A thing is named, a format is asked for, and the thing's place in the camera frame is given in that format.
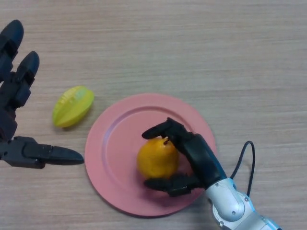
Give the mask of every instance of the robotic hand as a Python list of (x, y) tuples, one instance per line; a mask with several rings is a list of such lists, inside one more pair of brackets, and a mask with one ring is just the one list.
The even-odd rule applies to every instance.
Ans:
[(12, 61), (24, 36), (20, 21), (9, 23), (0, 33), (0, 159), (11, 166), (42, 169), (46, 163), (75, 165), (84, 163), (81, 154), (63, 147), (38, 144), (33, 138), (14, 137), (16, 109), (25, 105), (39, 67), (39, 57), (30, 52), (11, 72)]
[(252, 142), (245, 144), (235, 172), (228, 178), (200, 134), (188, 132), (182, 124), (168, 118), (142, 134), (145, 139), (158, 136), (168, 138), (174, 144), (177, 150), (188, 159), (194, 174), (175, 175), (169, 180), (148, 179), (144, 182), (147, 187), (167, 192), (173, 197), (189, 194), (195, 188), (205, 189), (212, 205), (213, 216), (224, 230), (282, 230), (271, 219), (260, 215), (255, 210), (249, 197), (252, 176), (248, 194), (238, 191), (233, 181), (248, 143), (253, 148), (254, 166), (255, 152)]

